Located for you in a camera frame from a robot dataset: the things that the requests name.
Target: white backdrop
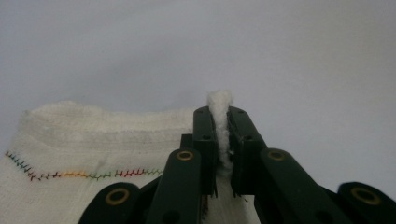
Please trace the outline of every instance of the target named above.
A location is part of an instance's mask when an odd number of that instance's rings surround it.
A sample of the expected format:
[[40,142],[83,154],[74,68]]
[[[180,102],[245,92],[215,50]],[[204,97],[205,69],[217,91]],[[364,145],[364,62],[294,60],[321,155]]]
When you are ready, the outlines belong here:
[[163,111],[228,89],[320,185],[360,181],[396,200],[395,11],[393,0],[3,0],[0,150],[43,104]]

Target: multicolored thread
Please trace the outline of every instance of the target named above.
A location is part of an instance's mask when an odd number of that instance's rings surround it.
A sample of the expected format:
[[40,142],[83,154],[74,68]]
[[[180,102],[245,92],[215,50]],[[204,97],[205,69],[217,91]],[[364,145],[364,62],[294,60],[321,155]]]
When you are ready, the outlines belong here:
[[105,179],[108,177],[131,177],[131,176],[140,176],[140,175],[161,175],[163,170],[160,169],[131,169],[126,171],[119,171],[116,170],[114,172],[108,172],[104,174],[97,174],[97,173],[87,173],[85,171],[66,171],[66,172],[47,172],[38,174],[34,171],[33,166],[31,166],[26,161],[20,161],[21,159],[18,158],[15,154],[10,152],[6,152],[6,156],[10,158],[18,168],[24,171],[27,176],[30,178],[30,181],[34,180],[44,180],[44,179],[53,179],[53,178],[60,178],[60,177],[82,177],[88,178],[90,180],[97,180]]

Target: knit fabric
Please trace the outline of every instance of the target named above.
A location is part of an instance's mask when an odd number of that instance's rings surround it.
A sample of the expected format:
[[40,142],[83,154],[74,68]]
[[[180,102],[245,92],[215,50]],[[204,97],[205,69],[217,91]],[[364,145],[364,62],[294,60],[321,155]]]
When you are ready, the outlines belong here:
[[[104,187],[146,185],[192,132],[193,110],[136,115],[60,102],[24,112],[0,160],[0,223],[78,223]],[[210,199],[206,223],[257,223],[252,199],[234,199],[227,181],[219,194],[231,202]]]

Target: black plastic part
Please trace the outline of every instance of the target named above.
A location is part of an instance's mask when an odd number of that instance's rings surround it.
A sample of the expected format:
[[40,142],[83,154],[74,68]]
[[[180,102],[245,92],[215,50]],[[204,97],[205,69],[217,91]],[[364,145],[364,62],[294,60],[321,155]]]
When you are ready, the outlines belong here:
[[117,183],[99,191],[85,209],[79,224],[127,224],[132,222],[139,197],[139,188]]
[[267,145],[246,111],[230,106],[227,117],[230,150],[233,152],[231,186],[234,194],[252,195],[258,175],[260,151]]
[[134,216],[131,219],[132,224],[142,224],[145,222],[160,180],[161,177],[157,177],[139,190],[140,194],[136,203],[137,206],[134,208]]
[[201,155],[194,149],[171,153],[148,212],[146,224],[201,222]]
[[216,168],[219,146],[215,124],[208,106],[194,111],[192,147],[198,150],[202,157],[202,193],[217,195]]
[[338,195],[355,223],[396,223],[396,202],[378,189],[358,182],[345,183]]
[[286,151],[260,153],[255,208],[261,223],[352,223]]

